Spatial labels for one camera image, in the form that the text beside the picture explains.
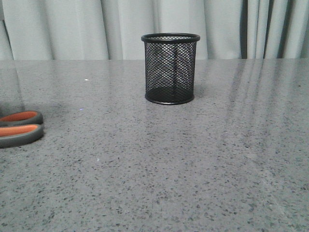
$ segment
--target black mesh pen holder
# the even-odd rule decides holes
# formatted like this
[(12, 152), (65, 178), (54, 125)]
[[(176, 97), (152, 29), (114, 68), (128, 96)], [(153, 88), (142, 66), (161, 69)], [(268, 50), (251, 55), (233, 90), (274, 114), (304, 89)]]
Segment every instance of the black mesh pen holder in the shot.
[(183, 104), (193, 100), (197, 41), (186, 33), (143, 35), (147, 100), (158, 104)]

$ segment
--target white curtain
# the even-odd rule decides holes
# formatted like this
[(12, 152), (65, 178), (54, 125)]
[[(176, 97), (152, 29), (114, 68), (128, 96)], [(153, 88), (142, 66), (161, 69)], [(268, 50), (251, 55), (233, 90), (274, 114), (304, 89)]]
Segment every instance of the white curtain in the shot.
[(201, 36), (197, 59), (307, 58), (309, 0), (0, 0), (0, 60), (144, 59), (140, 37)]

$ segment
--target table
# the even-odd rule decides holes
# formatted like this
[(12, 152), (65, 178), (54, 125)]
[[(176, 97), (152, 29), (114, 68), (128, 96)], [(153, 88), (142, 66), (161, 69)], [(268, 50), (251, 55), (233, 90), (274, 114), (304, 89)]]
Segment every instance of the table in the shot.
[(308, 231), (309, 59), (197, 60), (195, 99), (144, 98), (144, 61), (1, 61), (0, 231)]

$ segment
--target gray rubber grip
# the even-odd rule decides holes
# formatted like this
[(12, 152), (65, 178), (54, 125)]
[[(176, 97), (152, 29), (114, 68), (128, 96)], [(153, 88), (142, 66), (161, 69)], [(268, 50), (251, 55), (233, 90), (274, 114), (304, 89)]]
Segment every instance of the gray rubber grip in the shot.
[(27, 133), (0, 136), (0, 148), (29, 144), (40, 139), (43, 136), (43, 126), (38, 124), (34, 125), (36, 125), (37, 128)]

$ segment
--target scissor handle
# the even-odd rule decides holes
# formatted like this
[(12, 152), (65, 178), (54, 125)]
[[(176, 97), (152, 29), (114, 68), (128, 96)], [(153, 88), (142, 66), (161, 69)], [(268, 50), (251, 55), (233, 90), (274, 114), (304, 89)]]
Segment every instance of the scissor handle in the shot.
[(0, 127), (0, 148), (32, 143), (43, 136), (43, 126), (30, 124)]

